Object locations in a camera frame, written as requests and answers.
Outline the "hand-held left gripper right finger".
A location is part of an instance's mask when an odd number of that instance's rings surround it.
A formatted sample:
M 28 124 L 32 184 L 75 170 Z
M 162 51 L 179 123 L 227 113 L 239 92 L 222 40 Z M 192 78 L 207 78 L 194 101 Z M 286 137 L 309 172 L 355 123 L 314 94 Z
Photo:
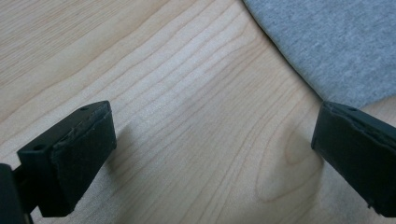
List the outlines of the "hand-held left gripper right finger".
M 357 108 L 324 102 L 311 148 L 383 217 L 396 217 L 396 128 Z

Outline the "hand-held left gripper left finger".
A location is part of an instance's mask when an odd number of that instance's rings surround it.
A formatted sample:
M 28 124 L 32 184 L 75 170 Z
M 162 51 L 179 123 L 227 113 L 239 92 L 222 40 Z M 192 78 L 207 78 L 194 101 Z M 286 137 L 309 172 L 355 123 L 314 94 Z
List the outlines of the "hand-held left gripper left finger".
M 108 101 L 85 105 L 18 151 L 24 208 L 43 217 L 74 211 L 98 171 L 116 148 Z

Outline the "grey cloth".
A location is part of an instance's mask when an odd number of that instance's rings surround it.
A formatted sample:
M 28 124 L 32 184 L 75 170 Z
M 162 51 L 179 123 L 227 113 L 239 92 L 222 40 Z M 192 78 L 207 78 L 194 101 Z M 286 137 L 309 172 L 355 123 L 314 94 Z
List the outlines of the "grey cloth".
M 362 107 L 396 95 L 396 0 L 243 0 L 325 101 Z

